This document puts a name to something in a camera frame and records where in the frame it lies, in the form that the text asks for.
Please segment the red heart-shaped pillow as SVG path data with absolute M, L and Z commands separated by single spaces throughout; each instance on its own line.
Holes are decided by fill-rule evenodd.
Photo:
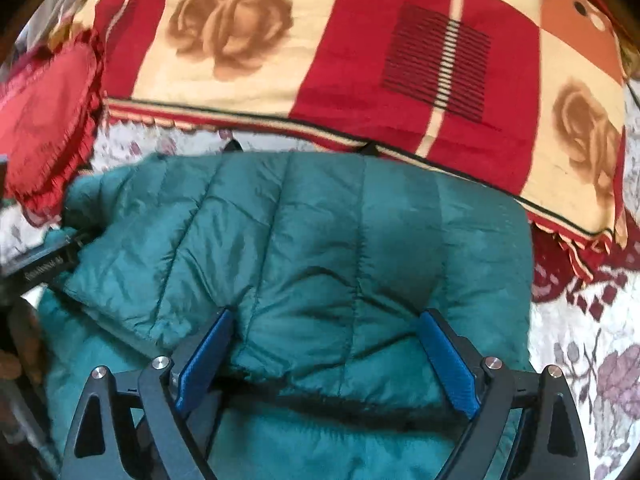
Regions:
M 92 154 L 103 52 L 99 34 L 84 29 L 53 50 L 34 47 L 1 84 L 4 192 L 33 226 L 60 216 L 66 188 Z

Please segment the red cream rose blanket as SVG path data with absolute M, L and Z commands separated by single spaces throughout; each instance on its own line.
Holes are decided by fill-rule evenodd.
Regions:
M 115 118 L 242 127 L 498 188 L 591 280 L 628 240 L 620 43 L 590 0 L 82 0 Z

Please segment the white maroon floral blanket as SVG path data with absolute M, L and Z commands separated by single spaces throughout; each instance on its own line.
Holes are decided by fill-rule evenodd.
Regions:
M 404 334 L 422 308 L 439 307 L 511 363 L 558 364 L 587 431 L 593 478 L 620 479 L 634 473 L 639 443 L 639 231 L 629 233 L 584 284 L 553 238 L 522 218 L 434 216 L 368 231 L 342 249 L 300 220 L 272 252 L 251 223 L 207 221 L 180 249 L 168 243 L 170 226 L 153 233 L 143 222 L 130 240 L 112 226 L 78 271 L 53 284 L 80 302 L 78 320 L 55 322 L 52 297 L 21 308 L 1 339 L 1 377 L 50 386 L 51 415 L 65 430 L 80 376 L 99 356 L 114 363 L 172 347 L 214 307 L 238 311 L 243 338 L 275 343 L 293 339 L 287 304 L 337 306 L 337 329 L 356 348 L 367 314 Z

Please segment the teal quilted jacket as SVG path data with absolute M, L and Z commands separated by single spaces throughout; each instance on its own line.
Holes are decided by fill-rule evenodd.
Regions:
M 235 333 L 208 456 L 221 479 L 431 479 L 465 420 L 416 336 L 442 312 L 528 364 L 533 249 L 500 192 L 372 156 L 152 156 L 83 176 L 63 229 L 97 229 L 44 293 L 46 399 L 65 444 L 97 365 L 137 370 L 217 310 Z

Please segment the white floral bed sheet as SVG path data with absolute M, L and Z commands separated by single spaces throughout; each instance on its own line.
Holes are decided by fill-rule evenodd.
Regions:
M 230 129 L 186 131 L 138 122 L 114 122 L 99 128 L 90 167 L 93 172 L 105 172 L 136 164 L 154 154 L 216 154 L 222 152 L 231 141 L 238 142 L 243 151 L 250 152 L 324 151 L 317 144 L 282 134 Z

